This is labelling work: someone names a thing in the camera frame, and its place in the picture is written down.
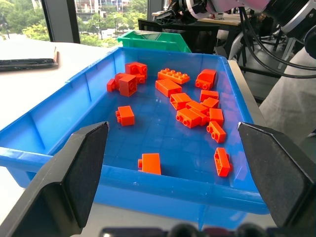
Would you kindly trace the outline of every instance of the plastic toy block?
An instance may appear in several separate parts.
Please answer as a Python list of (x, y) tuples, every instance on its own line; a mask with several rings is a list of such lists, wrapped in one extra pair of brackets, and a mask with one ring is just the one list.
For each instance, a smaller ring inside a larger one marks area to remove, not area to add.
[(226, 132), (215, 121), (209, 122), (206, 131), (212, 135), (212, 139), (217, 143), (223, 143), (226, 139)]
[(199, 100), (203, 102), (207, 98), (213, 98), (213, 99), (219, 100), (219, 94), (217, 91), (201, 90), (201, 96), (199, 97)]
[(135, 124), (135, 116), (130, 106), (122, 106), (115, 112), (118, 122), (122, 126), (129, 126)]
[(147, 65), (133, 62), (125, 64), (125, 72), (135, 75), (137, 83), (145, 83), (147, 79)]
[(178, 110), (176, 119), (188, 128), (193, 128), (201, 124), (200, 116), (187, 108)]
[(204, 105), (205, 107), (208, 107), (208, 108), (217, 108), (218, 103), (219, 103), (219, 100), (209, 97), (203, 102), (201, 102), (201, 105)]
[(116, 85), (117, 90), (119, 89), (119, 80), (120, 80), (121, 78), (127, 76), (127, 75), (129, 75), (129, 74), (126, 74), (126, 73), (118, 73), (118, 74), (115, 75), (114, 78), (115, 78), (115, 85)]
[(209, 117), (206, 116), (205, 114), (202, 114), (200, 111), (197, 111), (197, 110), (192, 110), (192, 109), (189, 109), (190, 111), (192, 111), (193, 113), (195, 113), (196, 115), (198, 115), (201, 120), (200, 120), (200, 125), (201, 126), (204, 126), (206, 125), (208, 122), (209, 122)]
[(203, 90), (209, 90), (212, 87), (212, 83), (205, 80), (196, 80), (196, 87), (201, 88)]
[(216, 71), (211, 69), (204, 69), (197, 77), (199, 80), (208, 81), (211, 83), (212, 87), (215, 82)]
[(170, 96), (170, 103), (176, 110), (185, 108), (190, 101), (192, 99), (186, 93), (172, 94)]
[(120, 95), (129, 97), (137, 91), (137, 81), (134, 75), (126, 74), (118, 82)]
[(196, 101), (190, 101), (187, 103), (186, 105), (187, 109), (191, 109), (191, 110), (196, 110), (201, 112), (202, 114), (205, 114), (208, 112), (208, 107), (205, 107), (204, 105), (201, 105), (200, 103), (196, 102)]
[(216, 121), (221, 127), (223, 126), (224, 116), (223, 111), (221, 109), (210, 108), (207, 115), (209, 116), (210, 121)]
[(214, 154), (214, 160), (217, 170), (217, 175), (220, 177), (227, 177), (228, 173), (232, 171), (233, 165), (229, 163), (229, 155), (225, 148), (218, 147)]
[(161, 175), (159, 154), (142, 154), (142, 159), (138, 160), (138, 168), (142, 172)]
[(158, 72), (158, 79), (170, 79), (178, 84), (184, 84), (190, 80), (190, 77), (187, 74), (182, 74), (181, 72), (176, 72), (175, 70), (170, 70), (166, 68), (165, 70), (161, 70)]
[(109, 80), (109, 82), (107, 83), (107, 91), (108, 92), (112, 92), (116, 89), (116, 85), (115, 85), (115, 79), (111, 79)]
[(182, 91), (181, 86), (169, 79), (156, 80), (156, 89), (159, 90), (166, 97), (170, 97), (172, 94), (181, 93)]

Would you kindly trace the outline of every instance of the tree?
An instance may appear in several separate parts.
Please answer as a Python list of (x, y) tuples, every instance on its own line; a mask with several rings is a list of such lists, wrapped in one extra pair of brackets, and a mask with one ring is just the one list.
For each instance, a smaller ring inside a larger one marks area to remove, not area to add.
[(147, 15), (148, 0), (133, 0), (129, 4), (130, 11), (144, 13)]
[(138, 19), (146, 19), (146, 14), (136, 11), (130, 11), (124, 14), (128, 28), (131, 30), (138, 29)]
[(90, 46), (103, 46), (103, 40), (99, 39), (97, 35), (80, 34), (80, 42)]
[(49, 41), (49, 36), (47, 32), (47, 26), (44, 20), (42, 20), (39, 24), (33, 25), (31, 27), (27, 27), (23, 29), (23, 34), (27, 36), (27, 38), (34, 40), (43, 40)]
[(33, 9), (30, 0), (12, 0), (13, 8), (6, 16), (11, 32), (21, 34), (24, 28), (37, 25), (45, 19), (42, 9)]

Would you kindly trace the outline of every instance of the orange lego brick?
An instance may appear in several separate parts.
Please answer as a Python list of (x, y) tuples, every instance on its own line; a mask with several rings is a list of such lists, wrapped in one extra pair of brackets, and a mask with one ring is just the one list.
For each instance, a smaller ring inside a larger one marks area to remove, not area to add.
[(137, 91), (136, 76), (126, 74), (119, 79), (119, 93), (123, 96), (131, 96)]
[(201, 105), (204, 105), (205, 107), (208, 107), (208, 108), (217, 108), (218, 103), (219, 103), (219, 100), (209, 97), (203, 102), (201, 102)]
[(109, 80), (109, 82), (107, 83), (107, 91), (108, 92), (112, 92), (116, 89), (116, 85), (115, 85), (115, 79), (112, 78), (111, 80)]
[(188, 128), (193, 128), (201, 124), (200, 116), (187, 108), (178, 110), (176, 119)]
[(142, 159), (138, 160), (138, 168), (142, 172), (161, 175), (159, 154), (142, 154)]
[(224, 124), (223, 111), (221, 109), (210, 108), (207, 113), (210, 121), (216, 121), (221, 127)]
[(200, 125), (201, 126), (204, 126), (206, 125), (208, 122), (209, 122), (209, 117), (206, 116), (205, 114), (202, 114), (200, 111), (197, 111), (197, 110), (192, 110), (192, 109), (189, 109), (190, 111), (192, 111), (193, 113), (195, 113), (196, 115), (198, 115), (201, 120), (200, 120)]
[(145, 83), (147, 79), (147, 65), (142, 63), (126, 63), (125, 72), (127, 74), (135, 75), (137, 83)]
[(226, 139), (226, 132), (215, 121), (209, 122), (206, 131), (212, 135), (212, 139), (217, 143), (223, 143)]
[(184, 84), (190, 80), (190, 77), (187, 74), (182, 74), (181, 72), (176, 72), (175, 70), (170, 70), (166, 68), (165, 70), (161, 70), (158, 72), (158, 79), (170, 79), (178, 84)]
[(132, 108), (129, 105), (119, 107), (118, 111), (115, 112), (115, 115), (118, 119), (118, 122), (120, 122), (122, 126), (129, 126), (135, 124), (135, 116), (132, 111)]
[(182, 91), (181, 86), (169, 79), (156, 80), (156, 89), (159, 90), (166, 97), (170, 97), (172, 94), (181, 93)]
[(201, 112), (202, 114), (205, 114), (208, 112), (208, 107), (205, 107), (204, 105), (201, 105), (200, 103), (196, 101), (190, 101), (187, 103), (186, 108), (191, 109), (191, 110), (196, 110)]
[(186, 107), (188, 102), (192, 99), (186, 93), (172, 94), (170, 96), (170, 103), (176, 110), (180, 110)]
[(120, 80), (121, 78), (127, 76), (127, 75), (129, 75), (129, 74), (126, 74), (126, 73), (118, 73), (118, 74), (115, 75), (114, 78), (115, 78), (115, 85), (116, 85), (117, 90), (119, 89), (119, 80)]
[(208, 81), (211, 83), (212, 87), (215, 82), (216, 71), (211, 69), (204, 69), (197, 77), (199, 80)]
[(219, 94), (217, 91), (201, 90), (201, 96), (199, 97), (199, 100), (203, 102), (207, 98), (213, 98), (213, 99), (219, 100)]
[(227, 177), (228, 173), (232, 171), (233, 165), (229, 163), (229, 155), (225, 148), (218, 147), (214, 154), (217, 175), (220, 177)]
[(205, 80), (196, 80), (196, 87), (201, 88), (203, 90), (209, 90), (212, 87), (212, 83)]

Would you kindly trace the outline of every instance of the lego stud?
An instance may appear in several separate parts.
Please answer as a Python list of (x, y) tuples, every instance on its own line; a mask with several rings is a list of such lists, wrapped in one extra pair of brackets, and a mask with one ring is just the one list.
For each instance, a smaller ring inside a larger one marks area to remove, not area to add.
[(216, 140), (218, 138), (218, 135), (215, 132), (212, 132), (212, 138)]
[(190, 126), (190, 122), (188, 120), (183, 120), (183, 125), (184, 126)]
[(179, 121), (179, 122), (181, 122), (182, 117), (181, 117), (181, 116), (179, 116), (179, 115), (177, 115), (177, 116), (176, 116), (176, 120), (177, 120), (177, 121)]
[(143, 168), (143, 160), (142, 160), (142, 159), (139, 159), (139, 160), (138, 160), (138, 168), (139, 168), (139, 169), (142, 169), (142, 168)]

